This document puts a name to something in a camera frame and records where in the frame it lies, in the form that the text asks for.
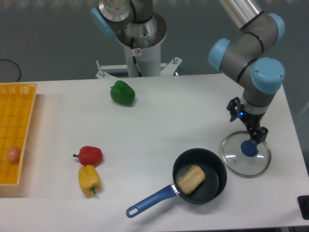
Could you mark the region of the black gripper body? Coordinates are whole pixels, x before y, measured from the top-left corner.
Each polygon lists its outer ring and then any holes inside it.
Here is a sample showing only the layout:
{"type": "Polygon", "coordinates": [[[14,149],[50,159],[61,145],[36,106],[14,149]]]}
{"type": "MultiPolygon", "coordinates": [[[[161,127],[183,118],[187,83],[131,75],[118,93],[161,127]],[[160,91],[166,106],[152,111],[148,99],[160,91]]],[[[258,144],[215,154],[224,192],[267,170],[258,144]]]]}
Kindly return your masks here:
{"type": "Polygon", "coordinates": [[[226,109],[230,113],[230,122],[239,118],[250,135],[266,135],[266,128],[260,126],[260,121],[266,112],[262,107],[252,106],[235,97],[230,100],[226,109]]]}

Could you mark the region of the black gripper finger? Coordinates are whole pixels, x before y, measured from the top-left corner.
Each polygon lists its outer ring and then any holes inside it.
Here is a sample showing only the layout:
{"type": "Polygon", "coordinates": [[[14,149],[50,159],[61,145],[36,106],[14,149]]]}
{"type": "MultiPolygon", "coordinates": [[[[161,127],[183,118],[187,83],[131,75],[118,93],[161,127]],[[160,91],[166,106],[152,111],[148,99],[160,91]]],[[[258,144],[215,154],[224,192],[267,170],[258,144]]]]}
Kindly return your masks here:
{"type": "Polygon", "coordinates": [[[256,143],[256,126],[255,125],[248,125],[247,126],[247,132],[250,136],[250,142],[256,143]]]}
{"type": "Polygon", "coordinates": [[[255,142],[260,144],[265,141],[268,134],[268,129],[266,127],[258,126],[255,131],[255,142]]]}

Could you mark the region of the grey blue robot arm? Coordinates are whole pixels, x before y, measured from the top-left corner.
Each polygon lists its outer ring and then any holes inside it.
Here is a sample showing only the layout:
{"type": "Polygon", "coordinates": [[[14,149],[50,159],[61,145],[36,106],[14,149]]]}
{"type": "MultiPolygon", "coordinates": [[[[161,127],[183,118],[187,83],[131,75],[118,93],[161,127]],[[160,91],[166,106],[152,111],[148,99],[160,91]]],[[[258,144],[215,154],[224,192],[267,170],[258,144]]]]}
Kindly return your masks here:
{"type": "MultiPolygon", "coordinates": [[[[241,98],[232,99],[227,110],[239,118],[250,139],[262,143],[268,130],[260,125],[268,106],[285,77],[283,65],[263,53],[285,33],[285,24],[276,14],[265,14],[254,0],[222,0],[220,4],[241,31],[235,42],[218,40],[208,61],[219,72],[243,87],[241,98]]],[[[125,51],[128,75],[155,77],[171,75],[176,62],[161,67],[161,43],[167,33],[164,19],[153,10],[150,0],[101,0],[91,10],[99,30],[115,36],[125,51]]]]}

